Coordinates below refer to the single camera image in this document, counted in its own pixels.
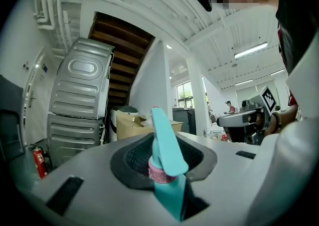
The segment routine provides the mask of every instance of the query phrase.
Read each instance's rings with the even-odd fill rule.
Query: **white pillar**
[[[204,84],[201,79],[201,72],[195,57],[188,58],[186,63],[194,98],[196,135],[203,136],[204,131],[210,127]]]

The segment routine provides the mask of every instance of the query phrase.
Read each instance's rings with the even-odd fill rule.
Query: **white ceiling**
[[[112,0],[112,3],[142,12],[144,18],[165,33],[165,42],[173,47],[169,60],[172,75],[187,69],[184,58],[191,54],[196,57],[202,74],[221,89],[284,68],[278,53],[275,12],[268,6],[240,11],[215,6],[212,12],[206,12],[197,0]],[[71,41],[74,41],[80,36],[82,0],[62,0],[61,6],[68,14]],[[58,23],[56,5],[54,10]],[[64,49],[61,32],[67,35],[66,30],[58,26],[56,31],[47,32],[56,48]],[[268,42],[264,51],[234,59],[234,53],[264,41]]]

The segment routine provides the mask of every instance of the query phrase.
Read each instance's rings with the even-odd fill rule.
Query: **stacked washing machine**
[[[100,145],[114,47],[78,38],[54,81],[47,120],[53,166]]]

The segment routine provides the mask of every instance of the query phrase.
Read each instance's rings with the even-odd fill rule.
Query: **person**
[[[224,112],[224,114],[234,114],[236,112],[236,108],[231,105],[230,101],[227,101],[225,104],[229,106],[229,112]]]
[[[279,53],[288,74],[304,55],[318,29],[318,9],[312,0],[211,0],[225,8],[241,9],[254,5],[270,5],[278,20]],[[272,114],[265,136],[279,133],[296,118],[298,105],[290,94],[290,108]]]
[[[213,113],[213,110],[211,109],[209,103],[207,102],[207,107],[208,107],[208,114],[212,114]]]

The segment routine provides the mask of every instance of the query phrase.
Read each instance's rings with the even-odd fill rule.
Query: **black mesh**
[[[152,155],[152,144],[154,138],[136,146],[126,153],[126,163],[135,171],[149,176],[149,159]],[[204,154],[197,148],[189,145],[180,138],[177,138],[181,153],[188,164],[189,171],[194,169],[204,158]]]

